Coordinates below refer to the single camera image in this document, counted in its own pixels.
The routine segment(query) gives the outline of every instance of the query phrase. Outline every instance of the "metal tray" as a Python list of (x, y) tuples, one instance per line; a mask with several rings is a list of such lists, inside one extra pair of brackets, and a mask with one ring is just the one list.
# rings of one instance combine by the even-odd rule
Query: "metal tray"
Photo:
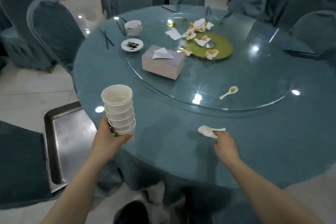
[(90, 155), (97, 130), (79, 101), (44, 116), (44, 147), (51, 192), (66, 186)]

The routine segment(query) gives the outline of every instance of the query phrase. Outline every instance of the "person's left arm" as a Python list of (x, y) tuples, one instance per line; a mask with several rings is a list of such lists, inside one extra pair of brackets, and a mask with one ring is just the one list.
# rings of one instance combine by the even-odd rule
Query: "person's left arm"
[(84, 224), (90, 211), (98, 175), (132, 134), (114, 137), (104, 115), (95, 135), (90, 157), (66, 187), (41, 224)]

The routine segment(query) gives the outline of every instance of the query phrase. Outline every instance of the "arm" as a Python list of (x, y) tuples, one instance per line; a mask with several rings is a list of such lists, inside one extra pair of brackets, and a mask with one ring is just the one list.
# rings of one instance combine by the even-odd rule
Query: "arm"
[(95, 185), (103, 166), (113, 158), (120, 146), (132, 137), (114, 137), (104, 115), (95, 135), (90, 157), (78, 171), (41, 224), (84, 224), (90, 211)]
[(310, 209), (257, 174), (239, 157), (237, 145), (227, 132), (216, 132), (215, 151), (249, 198), (264, 224), (321, 224)]

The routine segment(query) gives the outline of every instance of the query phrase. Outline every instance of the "stack of bowls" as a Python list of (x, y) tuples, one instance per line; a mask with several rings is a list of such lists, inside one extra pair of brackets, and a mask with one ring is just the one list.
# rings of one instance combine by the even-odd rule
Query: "stack of bowls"
[(101, 93), (109, 124), (118, 135), (130, 133), (135, 128), (132, 90), (126, 85), (112, 85)]

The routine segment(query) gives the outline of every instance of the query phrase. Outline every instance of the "white plate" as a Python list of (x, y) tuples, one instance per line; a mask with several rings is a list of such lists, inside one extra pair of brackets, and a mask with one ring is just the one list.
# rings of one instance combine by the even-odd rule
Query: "white plate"
[[(135, 44), (139, 44), (137, 48), (134, 48), (133, 50), (131, 50), (131, 48), (127, 47), (126, 44), (128, 44), (128, 42), (132, 42), (132, 43), (135, 43)], [(125, 50), (126, 52), (137, 52), (139, 50), (141, 50), (144, 46), (144, 43), (139, 40), (139, 39), (136, 39), (136, 38), (130, 38), (130, 39), (126, 39), (125, 41), (123, 41), (121, 43), (121, 48), (123, 50)]]

